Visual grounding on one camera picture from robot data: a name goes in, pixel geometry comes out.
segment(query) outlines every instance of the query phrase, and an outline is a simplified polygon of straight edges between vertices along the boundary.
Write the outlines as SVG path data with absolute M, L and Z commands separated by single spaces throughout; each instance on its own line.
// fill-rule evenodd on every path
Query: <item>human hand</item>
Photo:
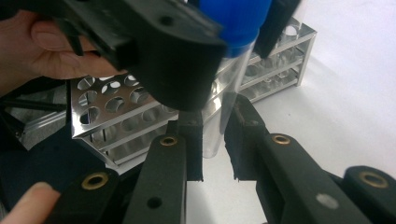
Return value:
M 40 224 L 50 214 L 60 193 L 44 182 L 36 183 L 20 198 L 1 224 Z
M 41 76 L 68 79 L 124 73 L 90 52 L 95 48 L 84 37 L 80 42 L 85 54 L 75 55 L 56 24 L 40 19 L 35 13 L 20 11 L 0 21 L 0 96 Z

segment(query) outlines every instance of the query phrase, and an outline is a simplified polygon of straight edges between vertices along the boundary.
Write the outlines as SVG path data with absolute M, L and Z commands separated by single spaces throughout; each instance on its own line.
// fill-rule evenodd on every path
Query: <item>brass screw insert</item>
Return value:
M 163 145 L 165 147 L 171 147 L 176 144 L 177 144 L 177 138 L 175 138 L 175 137 L 167 136 L 167 137 L 161 139 L 161 145 Z
M 107 181 L 108 181 L 108 175 L 104 172 L 98 172 L 87 175 L 84 181 L 82 181 L 81 186 L 83 189 L 94 190 L 104 186 L 107 183 Z
M 374 188 L 386 189 L 389 187 L 388 181 L 384 177 L 373 172 L 361 172 L 359 178 Z
M 274 135 L 272 139 L 275 143 L 283 146 L 290 144 L 290 139 L 284 135 L 280 135 L 280 134 Z

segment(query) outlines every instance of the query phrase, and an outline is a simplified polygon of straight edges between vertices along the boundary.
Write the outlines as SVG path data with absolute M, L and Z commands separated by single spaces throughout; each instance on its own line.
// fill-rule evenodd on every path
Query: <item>white table surface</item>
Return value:
M 396 177 L 396 2 L 310 0 L 318 31 L 300 87 L 255 104 L 271 133 L 293 136 L 325 170 L 368 165 Z M 233 180 L 224 145 L 189 183 L 187 223 L 261 224 L 254 182 Z

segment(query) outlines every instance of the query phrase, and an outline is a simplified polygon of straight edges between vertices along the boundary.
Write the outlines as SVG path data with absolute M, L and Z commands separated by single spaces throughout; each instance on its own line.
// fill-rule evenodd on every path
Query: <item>screw hole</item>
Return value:
M 102 182 L 102 181 L 103 181 L 103 178 L 102 178 L 101 176 L 95 176 L 95 177 L 91 178 L 91 179 L 88 181 L 88 184 L 90 184 L 90 185 L 96 185 L 96 184 L 99 184 L 99 183 Z
M 389 186 L 388 181 L 384 177 L 373 172 L 361 172 L 359 178 L 374 188 L 386 189 Z
M 160 23 L 164 26 L 172 26 L 174 19 L 170 16 L 163 16 L 160 18 Z
M 177 139 L 175 137 L 165 137 L 161 140 L 161 145 L 165 147 L 173 146 L 177 143 Z
M 93 173 L 85 177 L 81 186 L 87 190 L 99 189 L 104 186 L 108 181 L 108 175 L 104 172 Z
M 290 144 L 290 139 L 283 135 L 275 135 L 272 137 L 273 141 L 280 145 Z
M 161 198 L 152 197 L 148 199 L 148 207 L 151 209 L 159 208 L 161 205 L 163 205 L 163 200 L 161 200 Z

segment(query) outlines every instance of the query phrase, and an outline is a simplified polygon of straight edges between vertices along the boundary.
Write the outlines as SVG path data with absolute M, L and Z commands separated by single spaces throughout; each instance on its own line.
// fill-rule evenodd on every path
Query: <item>blue cap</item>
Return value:
M 220 37 L 228 44 L 228 57 L 247 51 L 259 35 L 272 0 L 200 0 L 200 9 L 223 26 Z

